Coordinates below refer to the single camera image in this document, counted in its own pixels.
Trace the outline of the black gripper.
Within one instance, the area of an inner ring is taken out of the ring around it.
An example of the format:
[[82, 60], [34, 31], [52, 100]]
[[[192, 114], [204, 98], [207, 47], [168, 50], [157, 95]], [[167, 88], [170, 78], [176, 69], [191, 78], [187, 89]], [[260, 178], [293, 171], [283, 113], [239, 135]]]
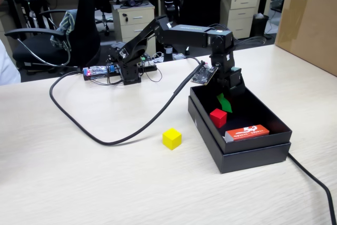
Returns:
[[[235, 99], [244, 94], [246, 88], [241, 68], [235, 67], [235, 62], [217, 62], [214, 66], [217, 67], [217, 71], [214, 74], [214, 86], [218, 91], [229, 94], [230, 99]], [[222, 111], [232, 113], [231, 103], [223, 93], [217, 95], [216, 98], [221, 105]]]

